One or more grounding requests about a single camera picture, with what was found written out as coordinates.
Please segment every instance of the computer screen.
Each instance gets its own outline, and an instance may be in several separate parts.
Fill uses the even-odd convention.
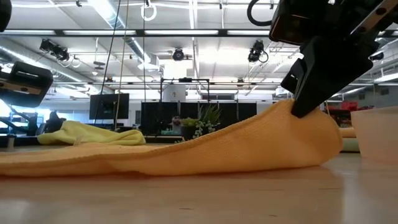
[[[91,95],[90,119],[114,119],[118,106],[118,94]],[[129,119],[129,94],[120,94],[118,119]]]

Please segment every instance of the desk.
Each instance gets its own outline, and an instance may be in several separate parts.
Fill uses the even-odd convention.
[[[0,223],[396,223],[398,166],[340,154],[240,174],[0,177]]]

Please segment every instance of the ceiling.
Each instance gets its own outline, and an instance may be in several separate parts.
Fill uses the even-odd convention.
[[[223,0],[224,9],[220,10],[219,0],[198,0],[197,16],[194,16],[194,21],[190,21],[189,0],[152,0],[152,3],[157,4],[157,15],[155,19],[144,22],[141,17],[141,5],[139,5],[143,1],[129,1],[131,5],[127,7],[127,1],[123,0],[120,16],[124,18],[129,29],[191,29],[192,23],[195,29],[221,29],[222,27],[260,29],[247,19],[246,10],[249,2],[250,0]],[[12,3],[14,7],[8,29],[109,29],[106,21],[88,5],[87,1],[81,1],[83,7],[74,6],[75,0],[29,0],[12,1]],[[270,0],[259,1],[252,12],[254,18],[259,21],[271,20],[274,9],[270,9],[269,3]],[[147,9],[146,13],[150,16],[151,9]],[[7,38],[29,49],[30,54],[31,52],[43,54],[39,50],[42,41],[40,37]],[[107,52],[111,49],[112,38],[99,38],[97,55],[96,39],[92,37],[54,37],[51,40],[67,47],[69,53],[81,61],[79,67],[70,65],[68,69],[92,80],[103,80],[104,70],[95,70],[96,65],[93,62],[95,60],[107,61]],[[266,78],[282,79],[295,61],[289,60],[288,57],[301,57],[301,54],[297,53],[297,46],[271,42],[268,38],[196,37],[193,41],[191,37],[146,37],[145,39],[138,37],[136,40],[146,53],[158,55],[161,64],[171,61],[170,52],[173,52],[176,47],[181,47],[184,53],[192,55],[195,43],[198,54],[197,76],[209,78],[214,82],[235,82],[238,78],[244,78],[246,82],[264,82]],[[269,53],[269,61],[263,65],[248,63],[249,49],[256,40],[262,40]],[[123,43],[121,38],[115,38],[113,41],[107,76],[119,80],[122,75],[122,81],[125,82],[143,80],[144,75],[148,82],[160,80],[159,72],[145,71],[144,74],[144,71],[138,69],[140,62],[128,46],[125,46],[123,57]],[[50,55],[44,57],[56,62]],[[195,72],[192,68],[193,64],[187,70],[188,77],[194,77]],[[259,86],[257,90],[270,90],[276,87],[277,85]]]

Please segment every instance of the cable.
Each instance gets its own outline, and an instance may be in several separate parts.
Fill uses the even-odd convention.
[[[153,8],[153,10],[154,10],[152,16],[149,17],[149,18],[147,18],[147,17],[145,16],[145,9],[148,9],[148,8]],[[156,15],[157,15],[156,6],[153,5],[153,4],[150,2],[150,0],[148,0],[148,5],[147,5],[147,4],[143,4],[143,5],[141,6],[141,17],[142,17],[145,21],[151,21],[151,20],[155,19]]]
[[[79,61],[79,64],[77,64],[77,65],[73,65],[73,61],[75,61],[75,60],[78,60]],[[81,65],[81,60],[80,59],[72,59],[72,61],[70,62],[70,65],[73,67],[73,68],[78,68],[78,67],[80,67],[80,65]]]
[[[100,39],[100,38],[97,37],[97,38],[95,39],[95,56],[94,56],[94,61],[97,61],[98,39]]]
[[[266,63],[269,60],[269,56],[268,56],[267,52],[264,51],[264,53],[262,55],[264,55],[264,54],[267,56],[267,60],[262,61],[262,60],[259,59],[259,62],[261,62],[261,63]]]
[[[325,102],[326,102],[326,110],[328,111],[328,115],[330,116],[328,100],[326,100]]]
[[[130,0],[127,0],[126,28],[125,28],[125,30],[124,30],[124,38],[126,38],[126,34],[127,34],[127,24],[128,24],[128,22],[129,22],[129,3],[130,3]],[[115,130],[116,130],[116,128],[118,127],[118,115],[119,115],[119,104],[120,104],[120,92],[121,92],[121,88],[122,88],[123,64],[124,64],[124,49],[125,49],[125,47],[126,47],[126,41],[123,41],[123,54],[122,54],[122,65],[121,65],[121,69],[120,69],[118,105],[116,106],[116,114],[115,114],[115,118],[114,118],[114,121],[116,121],[116,124],[114,124],[114,129],[115,129]]]
[[[45,54],[43,54],[42,56],[39,57],[39,59],[37,59],[35,62],[38,62],[40,59],[42,59],[44,56],[46,56],[48,53],[50,53],[49,51],[46,52]]]
[[[260,21],[257,21],[257,20],[255,20],[255,19],[253,18],[252,14],[251,14],[251,11],[253,10],[253,6],[254,6],[258,1],[259,1],[259,0],[252,0],[252,1],[249,3],[249,6],[248,6],[248,19],[249,19],[249,21],[250,21],[252,24],[256,25],[256,26],[271,26],[271,22],[272,22],[272,21],[260,22]]]
[[[144,20],[144,22],[143,22],[143,24],[142,24],[142,28],[145,30],[145,20]],[[145,52],[145,37],[143,37],[142,38],[142,51],[143,52]],[[144,62],[143,62],[143,64],[144,64],[144,66],[143,66],[143,69],[144,69],[144,102],[146,103],[147,102],[147,83],[146,83],[146,77],[145,77],[145,75],[146,75],[146,72],[145,72],[145,54],[143,54],[143,59],[144,59]]]
[[[111,45],[110,45],[110,47],[109,47],[108,59],[106,60],[104,78],[103,78],[103,81],[102,81],[101,92],[99,93],[99,95],[102,95],[102,93],[104,92],[105,79],[106,79],[106,72],[108,71],[108,65],[109,65],[109,60],[110,60],[110,58],[111,58],[111,52],[112,52],[112,46],[113,46],[114,35],[115,35],[115,32],[116,32],[116,26],[117,26],[118,20],[119,20],[120,4],[121,4],[121,1],[119,1],[118,12],[116,13],[116,20],[115,20],[115,22],[114,22],[114,28],[113,28],[113,35],[112,35]],[[95,111],[94,124],[96,123],[96,120],[97,120],[97,116],[98,116],[98,106],[100,105],[100,102],[101,102],[101,100],[98,100],[97,107],[96,107],[96,111]]]
[[[61,65],[62,67],[64,67],[64,68],[69,67],[70,64],[71,64],[71,63],[69,63],[68,65],[63,65],[63,64],[59,61],[59,59],[57,59],[57,63],[58,63],[59,65]]]

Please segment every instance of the yellow towel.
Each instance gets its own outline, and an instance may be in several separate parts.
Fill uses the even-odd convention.
[[[316,166],[339,153],[336,123],[316,109],[302,119],[293,101],[198,139],[171,146],[87,143],[64,149],[0,154],[0,175],[57,176],[138,171],[149,175],[244,172]]]
[[[355,129],[350,128],[340,128],[340,133],[343,138],[356,138]]]
[[[59,131],[41,134],[37,137],[40,144],[51,145],[59,142],[75,144],[76,142],[106,142],[123,146],[145,144],[145,138],[140,131],[130,130],[115,133],[77,121],[65,121]]]

